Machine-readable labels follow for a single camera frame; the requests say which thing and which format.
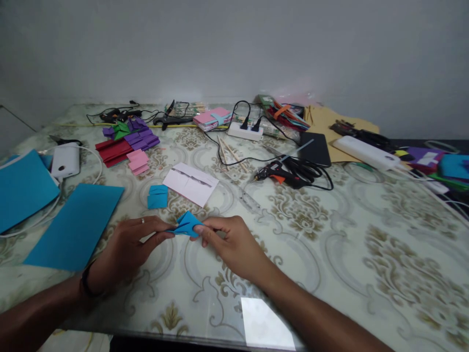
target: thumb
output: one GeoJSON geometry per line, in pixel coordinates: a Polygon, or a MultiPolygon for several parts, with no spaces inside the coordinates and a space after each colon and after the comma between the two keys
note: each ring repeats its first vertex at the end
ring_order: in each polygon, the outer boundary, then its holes
{"type": "Polygon", "coordinates": [[[223,240],[220,238],[220,236],[218,236],[209,227],[196,225],[194,226],[193,230],[195,233],[202,236],[202,238],[206,240],[208,243],[210,243],[213,247],[215,247],[216,251],[218,251],[218,249],[223,245],[223,240]]]}

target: fingernail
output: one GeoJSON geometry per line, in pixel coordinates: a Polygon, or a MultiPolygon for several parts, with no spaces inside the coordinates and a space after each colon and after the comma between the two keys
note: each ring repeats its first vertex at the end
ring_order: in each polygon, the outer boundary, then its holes
{"type": "Polygon", "coordinates": [[[194,226],[194,232],[199,234],[199,235],[202,235],[202,232],[204,232],[204,227],[205,226],[202,226],[202,225],[196,225],[194,226]]]}

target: forearm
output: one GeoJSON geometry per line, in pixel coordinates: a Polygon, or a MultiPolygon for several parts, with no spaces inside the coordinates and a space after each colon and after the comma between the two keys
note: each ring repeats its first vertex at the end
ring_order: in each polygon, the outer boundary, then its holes
{"type": "Polygon", "coordinates": [[[54,329],[87,302],[80,278],[42,291],[0,315],[0,346],[5,351],[37,351],[54,329]]]}
{"type": "Polygon", "coordinates": [[[314,351],[392,352],[360,325],[299,287],[277,267],[259,286],[314,351]]]}

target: wooden skewer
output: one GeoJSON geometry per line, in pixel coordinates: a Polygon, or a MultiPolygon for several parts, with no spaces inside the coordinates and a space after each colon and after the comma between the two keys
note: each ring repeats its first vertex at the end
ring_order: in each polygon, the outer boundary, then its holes
{"type": "MultiPolygon", "coordinates": [[[[222,139],[221,141],[223,142],[223,144],[225,145],[225,147],[228,148],[228,150],[229,150],[230,153],[234,156],[234,158],[236,159],[236,161],[239,162],[240,160],[239,160],[238,156],[231,150],[230,146],[229,146],[228,144],[226,144],[226,142],[225,142],[223,139],[222,139]]],[[[240,163],[240,165],[242,166],[242,168],[244,169],[244,171],[248,174],[249,171],[248,171],[248,169],[246,169],[246,166],[244,166],[242,163],[240,163]]]]}
{"type": "Polygon", "coordinates": [[[221,147],[221,152],[222,152],[222,154],[223,154],[223,159],[225,159],[225,164],[228,164],[228,161],[227,161],[226,155],[225,155],[225,148],[223,148],[223,143],[221,143],[221,141],[220,141],[220,136],[218,135],[217,137],[218,137],[218,143],[219,143],[219,145],[220,145],[220,147],[221,147]]]}

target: black power bank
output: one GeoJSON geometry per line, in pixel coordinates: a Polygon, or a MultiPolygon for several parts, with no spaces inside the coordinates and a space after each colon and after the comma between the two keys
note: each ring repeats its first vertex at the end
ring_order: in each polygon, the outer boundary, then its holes
{"type": "Polygon", "coordinates": [[[299,156],[323,167],[330,167],[331,157],[327,148],[326,136],[320,133],[303,132],[299,143],[305,145],[311,139],[313,141],[300,150],[299,156]]]}

